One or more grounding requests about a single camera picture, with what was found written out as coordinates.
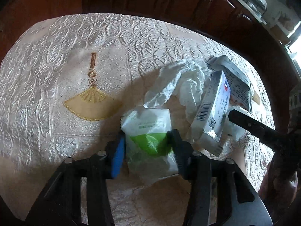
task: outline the white cardboard box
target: white cardboard box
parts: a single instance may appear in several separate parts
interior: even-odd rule
[[[223,71],[212,74],[207,92],[191,124],[191,135],[196,150],[204,148],[219,156],[219,139],[230,99],[230,87]]]

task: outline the green label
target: green label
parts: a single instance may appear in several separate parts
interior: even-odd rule
[[[171,150],[171,145],[167,143],[166,133],[147,133],[131,137],[131,139],[150,156],[167,155]]]

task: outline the barcode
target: barcode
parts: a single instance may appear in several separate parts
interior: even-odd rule
[[[210,106],[211,106],[211,102],[204,101],[201,105],[201,108],[197,114],[196,119],[200,120],[200,121],[205,121],[206,116],[209,112]]]

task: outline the crumpled plastic wrap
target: crumpled plastic wrap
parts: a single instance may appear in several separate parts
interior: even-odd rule
[[[210,73],[211,70],[200,60],[180,60],[166,65],[160,69],[154,85],[145,94],[143,106],[163,106],[171,95],[175,95],[180,104],[186,107],[187,121],[192,123],[201,104],[204,81],[209,79]]]
[[[123,101],[111,118],[90,122],[69,112],[63,101],[87,88],[88,62],[97,51],[99,88]],[[252,117],[274,128],[264,85],[250,63],[216,41],[177,25],[136,16],[91,13],[63,16],[29,28],[9,50],[0,68],[0,194],[11,211],[25,219],[58,165],[68,156],[87,158],[114,140],[120,117],[136,106],[170,62],[226,55],[260,94]],[[173,96],[165,105],[172,125],[185,135],[184,107]],[[243,147],[247,178],[259,189],[273,152],[245,133],[226,140],[220,158]],[[124,168],[108,181],[116,225],[182,225],[189,195],[175,178],[144,187]],[[82,198],[85,186],[82,186]],[[82,219],[87,222],[86,205]]]

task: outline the screw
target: screw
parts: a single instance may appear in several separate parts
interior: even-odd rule
[[[196,157],[200,157],[200,156],[202,156],[202,153],[199,152],[199,151],[193,151],[193,152],[192,152],[192,155],[193,155],[193,156],[196,156]]]
[[[66,163],[66,164],[70,164],[70,163],[72,163],[72,162],[73,162],[72,157],[68,157],[68,158],[65,159],[65,163]]]
[[[226,159],[226,162],[230,165],[233,165],[234,164],[234,161],[231,159],[231,158],[227,158]]]
[[[106,151],[105,150],[100,150],[100,151],[97,152],[97,154],[99,156],[106,156]]]

